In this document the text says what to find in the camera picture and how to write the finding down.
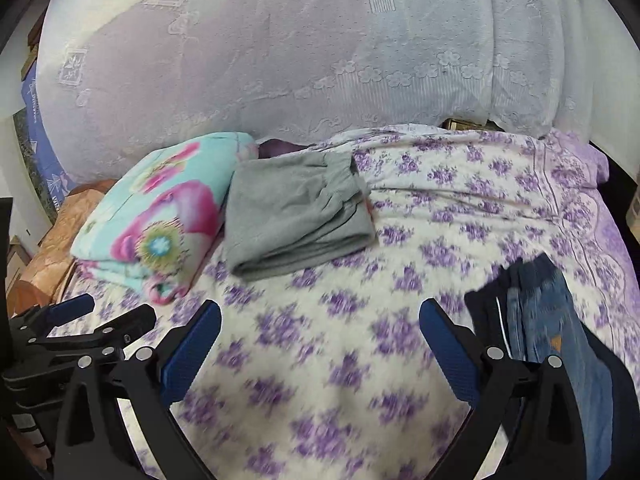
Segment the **grey sweatpants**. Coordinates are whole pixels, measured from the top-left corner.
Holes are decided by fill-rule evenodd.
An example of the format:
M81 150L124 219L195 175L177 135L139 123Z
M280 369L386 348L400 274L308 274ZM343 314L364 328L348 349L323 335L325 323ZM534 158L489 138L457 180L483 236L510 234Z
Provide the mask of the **grey sweatpants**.
M244 281L293 273L375 240L369 189L349 152L298 152L243 162L224 224L228 271Z

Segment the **blue denim jeans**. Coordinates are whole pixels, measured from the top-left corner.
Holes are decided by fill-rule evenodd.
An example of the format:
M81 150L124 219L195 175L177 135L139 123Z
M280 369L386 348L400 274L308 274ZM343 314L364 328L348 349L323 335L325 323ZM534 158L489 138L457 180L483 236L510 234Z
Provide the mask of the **blue denim jeans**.
M563 361L582 421L587 477L600 478L612 458L611 373L590 347L565 278L547 255L518 260L506 273L511 356L536 363L548 356Z

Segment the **teal pink floral folded blanket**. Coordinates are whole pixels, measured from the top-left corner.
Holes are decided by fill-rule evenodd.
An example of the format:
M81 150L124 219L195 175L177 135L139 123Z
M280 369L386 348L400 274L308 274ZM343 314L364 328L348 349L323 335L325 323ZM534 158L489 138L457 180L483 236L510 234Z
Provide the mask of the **teal pink floral folded blanket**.
M133 289L152 304L186 296L224 224L236 166L258 146L242 132L217 132L160 148L105 194L70 253L78 270Z

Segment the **dark navy pants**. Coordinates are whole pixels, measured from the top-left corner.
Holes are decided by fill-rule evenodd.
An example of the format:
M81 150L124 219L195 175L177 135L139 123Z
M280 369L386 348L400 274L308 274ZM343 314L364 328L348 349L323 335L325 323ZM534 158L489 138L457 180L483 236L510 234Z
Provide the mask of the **dark navy pants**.
M497 277L483 288L467 292L464 302L471 315L475 335L482 344L498 347L512 358L506 329L508 269L501 268ZM638 396L626 365L583 322L582 327L590 347L608 368L612 378L612 458L611 465L598 479L619 479L630 461L639 456Z

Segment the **purple floral bed sheet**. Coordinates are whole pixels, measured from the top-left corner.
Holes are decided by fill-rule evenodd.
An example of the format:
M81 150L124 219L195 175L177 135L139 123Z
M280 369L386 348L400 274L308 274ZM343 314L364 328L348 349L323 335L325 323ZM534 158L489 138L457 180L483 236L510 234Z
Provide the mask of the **purple floral bed sheet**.
M600 192L610 165L597 148L556 130L537 140L416 125L345 132L309 148L257 146L255 159L352 154L375 240L312 268L244 281L224 258L229 188L224 224L186 296L152 304L76 268L66 294L91 295L93 311L53 330L90 333L152 304L155 326L128 348L132 356L216 302L220 334L171 408L216 477L425 477L470 408L421 333L422 302L435 299L474 330L465 294L541 254L638 396L638 278Z

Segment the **blue patterned wall hanging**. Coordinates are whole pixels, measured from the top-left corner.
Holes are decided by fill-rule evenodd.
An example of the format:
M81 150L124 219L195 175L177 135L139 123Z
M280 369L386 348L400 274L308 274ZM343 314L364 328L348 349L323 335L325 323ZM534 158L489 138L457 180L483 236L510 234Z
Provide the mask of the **blue patterned wall hanging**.
M37 98L36 64L26 73L21 95L25 107L13 116L18 146L40 205L54 223L66 196L76 184L58 161L44 130Z

